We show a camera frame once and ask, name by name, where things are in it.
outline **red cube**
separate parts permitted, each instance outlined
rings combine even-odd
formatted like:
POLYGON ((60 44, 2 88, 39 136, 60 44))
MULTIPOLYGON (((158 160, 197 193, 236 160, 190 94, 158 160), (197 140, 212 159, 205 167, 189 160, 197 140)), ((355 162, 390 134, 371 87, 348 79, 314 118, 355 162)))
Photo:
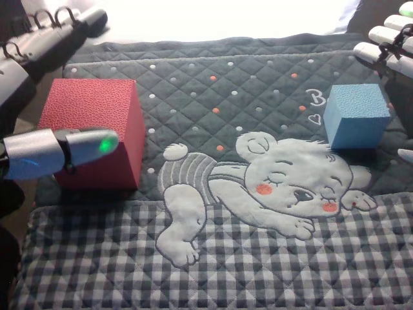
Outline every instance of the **red cube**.
POLYGON ((129 79, 55 79, 39 128, 107 127, 119 146, 100 160, 55 174, 69 189, 136 189, 139 184, 145 124, 136 82, 129 79))

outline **light blue box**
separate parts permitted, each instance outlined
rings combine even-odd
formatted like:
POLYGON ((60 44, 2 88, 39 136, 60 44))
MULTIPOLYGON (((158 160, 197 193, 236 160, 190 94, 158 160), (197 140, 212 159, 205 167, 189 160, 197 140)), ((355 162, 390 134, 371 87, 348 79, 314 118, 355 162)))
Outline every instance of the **light blue box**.
POLYGON ((334 85, 324 112, 331 149, 374 149, 390 123, 379 85, 334 85))

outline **cube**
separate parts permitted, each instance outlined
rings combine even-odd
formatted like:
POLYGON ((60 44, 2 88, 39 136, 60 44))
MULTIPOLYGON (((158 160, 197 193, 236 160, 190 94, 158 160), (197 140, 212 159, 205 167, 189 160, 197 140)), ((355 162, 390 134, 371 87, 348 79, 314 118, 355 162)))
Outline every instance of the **cube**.
POLYGON ((323 119, 332 149, 374 149, 390 112, 377 84, 334 85, 323 119))
POLYGON ((55 174, 68 189, 136 189, 139 184, 145 124, 136 82, 127 79, 55 79, 39 128, 107 127, 119 135, 111 154, 55 174))

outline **cube top face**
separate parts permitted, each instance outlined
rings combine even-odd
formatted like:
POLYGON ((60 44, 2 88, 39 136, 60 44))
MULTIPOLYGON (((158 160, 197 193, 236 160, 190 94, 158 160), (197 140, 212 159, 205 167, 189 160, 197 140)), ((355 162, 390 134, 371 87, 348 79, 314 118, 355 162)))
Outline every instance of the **cube top face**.
POLYGON ((389 118, 387 103, 379 85, 334 85, 332 100, 342 118, 389 118))
POLYGON ((107 127, 123 141, 132 92, 127 79, 55 79, 39 128, 107 127))

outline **bear ear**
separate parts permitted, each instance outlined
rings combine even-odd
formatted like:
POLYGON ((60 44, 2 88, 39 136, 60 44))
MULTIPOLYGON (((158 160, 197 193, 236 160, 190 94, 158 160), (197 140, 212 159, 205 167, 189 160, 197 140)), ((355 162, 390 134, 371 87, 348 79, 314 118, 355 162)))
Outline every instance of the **bear ear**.
POLYGON ((238 137, 237 153, 248 162, 264 155, 277 144, 276 139, 266 132, 248 132, 238 137))

